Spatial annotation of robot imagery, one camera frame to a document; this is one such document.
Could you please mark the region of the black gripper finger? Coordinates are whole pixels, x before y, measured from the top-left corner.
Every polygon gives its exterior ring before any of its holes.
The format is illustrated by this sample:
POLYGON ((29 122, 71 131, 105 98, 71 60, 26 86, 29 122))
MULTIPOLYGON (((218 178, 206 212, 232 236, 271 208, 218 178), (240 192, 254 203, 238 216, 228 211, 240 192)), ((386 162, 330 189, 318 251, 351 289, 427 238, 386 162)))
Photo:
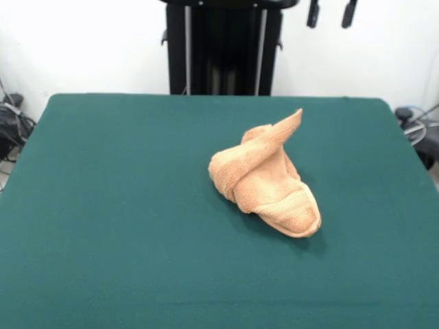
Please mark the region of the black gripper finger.
POLYGON ((311 0, 307 17, 307 27, 316 27, 320 11, 319 1, 311 0))
POLYGON ((347 29, 352 25, 356 5, 357 0, 349 0, 346 4, 344 15, 342 17, 342 28, 347 29))

